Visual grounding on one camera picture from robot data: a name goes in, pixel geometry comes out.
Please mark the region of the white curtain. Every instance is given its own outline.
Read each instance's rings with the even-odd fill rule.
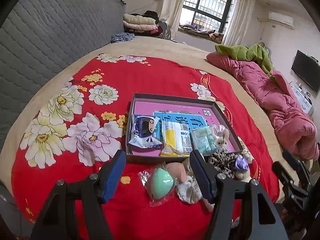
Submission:
[[[163,0],[159,20],[168,26],[166,39],[173,39],[178,31],[183,0]]]
[[[226,46],[241,45],[247,32],[256,0],[235,0],[233,16],[222,39]]]

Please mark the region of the headboard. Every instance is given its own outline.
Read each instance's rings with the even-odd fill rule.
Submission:
[[[120,0],[19,0],[0,29],[0,149],[31,98],[123,32]]]

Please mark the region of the cartoon face on package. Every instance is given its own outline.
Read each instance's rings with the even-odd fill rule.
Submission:
[[[155,148],[162,145],[153,134],[160,118],[148,115],[133,115],[131,129],[131,145],[139,148]]]

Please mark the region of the metal bolt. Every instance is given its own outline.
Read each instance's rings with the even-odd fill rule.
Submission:
[[[219,179],[225,179],[227,176],[226,176],[225,174],[223,174],[223,173],[219,173],[219,174],[217,175],[217,177],[218,177]]]
[[[90,176],[89,176],[89,178],[91,179],[91,180],[95,180],[95,179],[97,179],[99,176],[98,176],[98,174],[97,173],[92,173]]]
[[[64,184],[64,179],[59,179],[58,181],[57,181],[57,185],[58,186],[62,186]]]
[[[251,180],[251,184],[255,185],[255,186],[258,186],[259,185],[259,181],[257,179],[252,179]]]

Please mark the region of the red floral blanket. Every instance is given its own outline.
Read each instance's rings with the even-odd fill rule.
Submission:
[[[58,179],[75,182],[97,172],[124,149],[130,101],[134,93],[162,94],[217,101],[236,134],[255,158],[251,176],[270,198],[279,182],[264,138],[231,85],[214,75],[160,58],[101,54],[76,73],[33,119],[12,168],[12,190],[23,215],[35,222]],[[189,205],[175,196],[149,207],[137,173],[149,165],[128,163],[114,198],[103,205],[115,239],[199,239],[211,214],[202,201]],[[76,202],[79,231],[88,238],[81,202]],[[234,218],[239,215],[235,203]]]

